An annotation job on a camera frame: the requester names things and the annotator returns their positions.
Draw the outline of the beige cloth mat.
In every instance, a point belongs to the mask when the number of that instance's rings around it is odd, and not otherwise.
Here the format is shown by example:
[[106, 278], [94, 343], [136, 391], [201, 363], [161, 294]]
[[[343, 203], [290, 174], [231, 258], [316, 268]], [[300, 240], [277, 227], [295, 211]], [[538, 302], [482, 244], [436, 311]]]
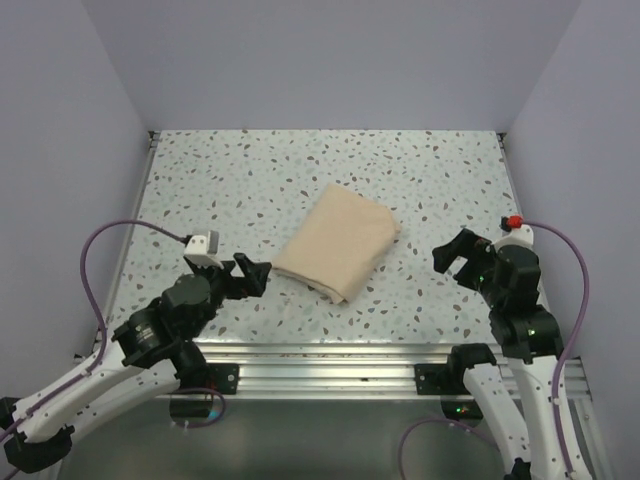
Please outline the beige cloth mat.
[[272, 266], [334, 304], [351, 302], [400, 232], [388, 207], [329, 184]]

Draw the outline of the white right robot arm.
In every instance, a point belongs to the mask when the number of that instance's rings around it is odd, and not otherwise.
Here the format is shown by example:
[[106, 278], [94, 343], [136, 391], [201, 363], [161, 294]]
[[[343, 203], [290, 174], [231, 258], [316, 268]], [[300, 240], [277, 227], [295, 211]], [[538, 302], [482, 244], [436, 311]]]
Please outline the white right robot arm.
[[434, 269], [464, 264], [456, 283], [489, 308], [491, 332], [520, 395], [514, 401], [486, 344], [452, 348], [440, 383], [476, 401], [508, 479], [589, 479], [566, 394], [566, 356], [555, 317], [540, 301], [541, 269], [529, 227], [491, 241], [462, 229], [432, 252]]

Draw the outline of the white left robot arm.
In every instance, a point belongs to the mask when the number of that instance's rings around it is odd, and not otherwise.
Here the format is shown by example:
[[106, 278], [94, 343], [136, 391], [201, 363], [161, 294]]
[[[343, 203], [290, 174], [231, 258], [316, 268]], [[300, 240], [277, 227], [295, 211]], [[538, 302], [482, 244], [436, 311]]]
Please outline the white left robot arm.
[[29, 397], [2, 398], [1, 443], [10, 465], [27, 474], [45, 470], [82, 435], [157, 396], [218, 396], [194, 340], [224, 301], [261, 297], [272, 266], [243, 253], [189, 266], [68, 374]]

